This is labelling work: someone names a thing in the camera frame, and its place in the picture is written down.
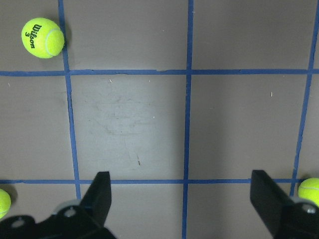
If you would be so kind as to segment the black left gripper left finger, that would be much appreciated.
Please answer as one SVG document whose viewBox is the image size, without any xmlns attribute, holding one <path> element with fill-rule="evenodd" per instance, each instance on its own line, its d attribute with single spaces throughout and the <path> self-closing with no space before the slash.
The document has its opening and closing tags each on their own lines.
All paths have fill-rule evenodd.
<svg viewBox="0 0 319 239">
<path fill-rule="evenodd" d="M 98 172 L 83 198 L 60 204 L 54 211 L 54 239 L 109 239 L 104 224 L 111 207 L 109 172 Z"/>
</svg>

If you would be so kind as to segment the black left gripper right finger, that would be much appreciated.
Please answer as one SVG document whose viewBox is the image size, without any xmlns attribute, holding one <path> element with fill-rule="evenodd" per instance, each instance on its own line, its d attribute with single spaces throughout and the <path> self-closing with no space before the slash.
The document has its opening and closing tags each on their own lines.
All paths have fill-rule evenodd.
<svg viewBox="0 0 319 239">
<path fill-rule="evenodd" d="M 287 195 L 264 170 L 252 171 L 250 201 L 274 239 L 319 237 L 318 206 Z"/>
</svg>

